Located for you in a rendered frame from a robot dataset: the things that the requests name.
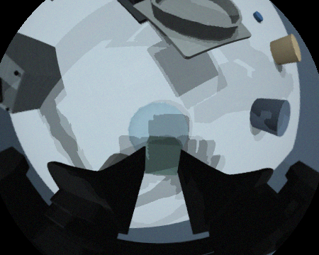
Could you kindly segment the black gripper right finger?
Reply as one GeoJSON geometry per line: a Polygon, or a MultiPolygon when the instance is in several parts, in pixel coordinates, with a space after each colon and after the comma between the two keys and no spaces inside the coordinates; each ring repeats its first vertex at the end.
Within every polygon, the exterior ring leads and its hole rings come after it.
{"type": "Polygon", "coordinates": [[[269,167],[228,175],[181,150],[177,173],[193,234],[207,232],[236,196],[268,182],[273,172],[269,167]]]}

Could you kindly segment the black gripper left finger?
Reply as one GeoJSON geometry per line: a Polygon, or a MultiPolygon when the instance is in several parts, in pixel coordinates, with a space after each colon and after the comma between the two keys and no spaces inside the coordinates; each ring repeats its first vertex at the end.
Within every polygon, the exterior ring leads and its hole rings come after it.
{"type": "Polygon", "coordinates": [[[57,161],[49,161],[47,168],[58,189],[102,205],[119,233],[128,235],[145,173],[145,147],[100,171],[57,161]]]}

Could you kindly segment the light blue flat disc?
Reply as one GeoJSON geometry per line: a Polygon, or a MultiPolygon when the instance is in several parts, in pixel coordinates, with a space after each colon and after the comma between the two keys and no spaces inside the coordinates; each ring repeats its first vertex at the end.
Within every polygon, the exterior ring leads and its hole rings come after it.
{"type": "Polygon", "coordinates": [[[187,120],[174,106],[149,103],[131,117],[128,136],[135,150],[145,147],[149,136],[176,138],[182,149],[188,139],[187,120]]]}

